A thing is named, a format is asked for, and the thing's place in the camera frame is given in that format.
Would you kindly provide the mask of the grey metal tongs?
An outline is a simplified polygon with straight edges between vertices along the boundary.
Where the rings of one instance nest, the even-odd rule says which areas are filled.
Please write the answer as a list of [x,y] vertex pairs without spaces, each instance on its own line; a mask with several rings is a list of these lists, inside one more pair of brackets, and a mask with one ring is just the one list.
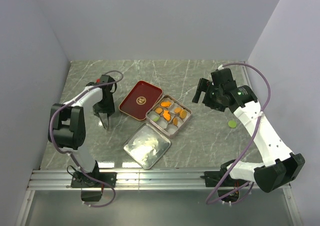
[[110,129],[110,116],[108,113],[99,113],[102,126],[108,131]]

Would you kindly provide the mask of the round waffle cookie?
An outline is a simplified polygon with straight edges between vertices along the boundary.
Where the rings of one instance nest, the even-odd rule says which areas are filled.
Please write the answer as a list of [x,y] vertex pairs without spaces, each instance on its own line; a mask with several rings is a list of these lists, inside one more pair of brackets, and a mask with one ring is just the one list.
[[188,112],[185,110],[185,109],[182,109],[180,112],[179,112],[179,117],[181,119],[185,119],[188,115]]

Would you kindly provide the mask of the orange round cookie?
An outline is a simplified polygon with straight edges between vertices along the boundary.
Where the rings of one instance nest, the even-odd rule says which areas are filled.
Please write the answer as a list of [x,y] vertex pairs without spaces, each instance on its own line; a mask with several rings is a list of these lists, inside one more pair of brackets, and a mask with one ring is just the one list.
[[174,113],[176,113],[176,114],[180,113],[181,110],[182,110],[181,108],[177,107],[177,108],[174,109]]

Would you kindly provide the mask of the orange fish cookie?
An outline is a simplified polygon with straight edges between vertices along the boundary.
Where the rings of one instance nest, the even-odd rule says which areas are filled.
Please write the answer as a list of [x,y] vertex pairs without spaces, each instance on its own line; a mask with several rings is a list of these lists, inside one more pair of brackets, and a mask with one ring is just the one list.
[[171,105],[172,103],[170,101],[163,101],[160,103],[160,106],[164,108],[169,108]]

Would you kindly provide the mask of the pink cookie tin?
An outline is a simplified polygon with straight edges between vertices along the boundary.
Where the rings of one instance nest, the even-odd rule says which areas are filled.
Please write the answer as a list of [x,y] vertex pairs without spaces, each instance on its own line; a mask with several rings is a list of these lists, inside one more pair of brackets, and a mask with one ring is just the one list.
[[168,138],[173,138],[191,116],[192,111],[170,95],[162,96],[146,113],[148,122]]

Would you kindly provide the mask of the orange scalloped cookie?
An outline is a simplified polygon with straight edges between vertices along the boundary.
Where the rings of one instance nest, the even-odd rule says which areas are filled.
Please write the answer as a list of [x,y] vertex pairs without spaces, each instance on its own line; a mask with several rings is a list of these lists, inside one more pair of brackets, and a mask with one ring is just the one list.
[[155,109],[155,112],[158,113],[158,114],[162,113],[162,111],[163,111],[163,109],[160,108],[160,107],[158,107],[158,108]]

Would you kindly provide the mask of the green round cookie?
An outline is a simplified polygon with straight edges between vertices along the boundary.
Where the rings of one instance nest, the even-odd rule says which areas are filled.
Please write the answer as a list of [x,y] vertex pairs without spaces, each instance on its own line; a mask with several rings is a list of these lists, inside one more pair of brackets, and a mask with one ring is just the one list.
[[157,122],[159,119],[160,119],[159,116],[155,116],[152,120],[153,120],[154,122]]
[[234,120],[228,121],[227,124],[228,124],[228,126],[229,126],[230,128],[235,128],[235,127],[237,126],[237,122],[234,121]]

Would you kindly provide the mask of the silver tin lid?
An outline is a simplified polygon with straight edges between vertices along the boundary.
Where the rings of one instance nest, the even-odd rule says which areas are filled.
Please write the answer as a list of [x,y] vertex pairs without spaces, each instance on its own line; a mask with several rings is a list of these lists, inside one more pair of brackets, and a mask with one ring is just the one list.
[[142,168],[149,170],[170,148],[171,141],[148,123],[142,124],[124,143],[124,151]]

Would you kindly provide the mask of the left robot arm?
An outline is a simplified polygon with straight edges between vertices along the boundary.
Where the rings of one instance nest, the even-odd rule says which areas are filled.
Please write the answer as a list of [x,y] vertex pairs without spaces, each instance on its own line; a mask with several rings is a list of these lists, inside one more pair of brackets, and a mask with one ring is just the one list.
[[72,158],[76,167],[73,178],[88,187],[102,182],[97,161],[90,154],[86,140],[86,116],[98,117],[105,129],[115,113],[113,94],[118,81],[107,72],[95,82],[89,82],[73,99],[51,107],[48,140],[61,154]]

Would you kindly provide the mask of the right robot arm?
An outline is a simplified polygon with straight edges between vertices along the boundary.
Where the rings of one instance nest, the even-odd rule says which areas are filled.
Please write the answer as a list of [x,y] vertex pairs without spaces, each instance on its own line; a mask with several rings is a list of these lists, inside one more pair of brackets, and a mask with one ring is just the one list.
[[293,181],[305,164],[302,154],[295,154],[276,133],[261,107],[253,90],[237,86],[228,68],[211,73],[212,80],[201,78],[193,103],[202,103],[210,109],[229,109],[244,125],[262,157],[262,163],[230,161],[222,166],[220,180],[231,186],[237,180],[254,182],[265,193],[269,193]]

